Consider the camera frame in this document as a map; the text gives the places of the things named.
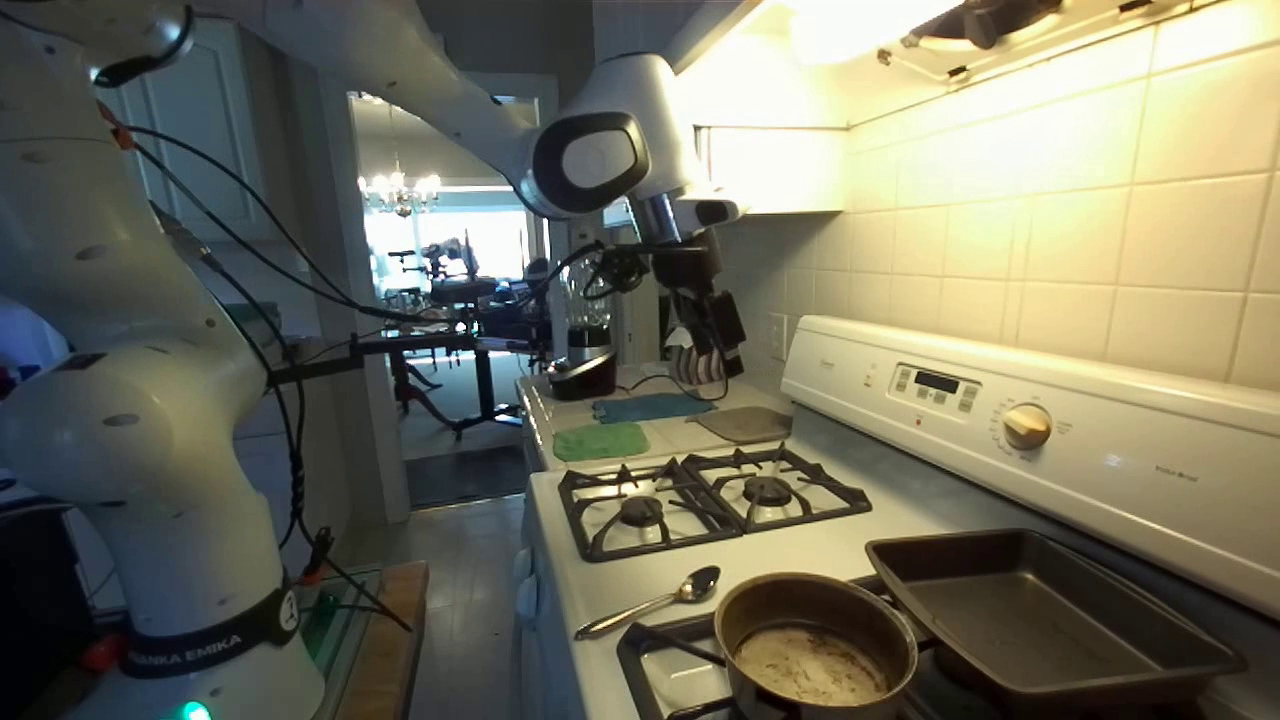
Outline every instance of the metal spoon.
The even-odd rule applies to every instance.
[[[608,612],[608,614],[596,614],[592,625],[586,625],[572,634],[575,641],[604,634],[604,630],[624,628],[629,619],[637,619],[644,612],[656,612],[656,606],[669,606],[669,605],[706,605],[710,597],[718,597],[718,578],[720,578],[718,564],[698,568],[698,571],[684,575],[684,584],[678,584],[678,592],[644,599],[644,605],[632,605],[632,606],[622,606],[622,612]]]

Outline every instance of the frying pan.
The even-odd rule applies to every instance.
[[[907,619],[831,575],[743,578],[714,625],[750,720],[889,720],[920,664]]]

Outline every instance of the black baking tray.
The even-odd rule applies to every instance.
[[[960,677],[1019,711],[1175,705],[1246,666],[1236,649],[1051,534],[874,541],[869,558]]]

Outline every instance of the oven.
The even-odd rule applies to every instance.
[[[1073,543],[1241,650],[1127,714],[1280,711],[1280,397],[820,316],[783,397],[783,444],[533,476],[543,714],[733,714],[725,666],[682,649],[714,649],[718,599],[572,641],[691,568],[720,597],[769,571],[882,586],[869,543],[988,529]],[[947,656],[930,645],[904,714],[1010,714]]]

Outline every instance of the tile wall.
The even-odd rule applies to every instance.
[[[828,310],[1280,392],[1280,5],[855,123],[847,212],[720,245],[763,381]]]

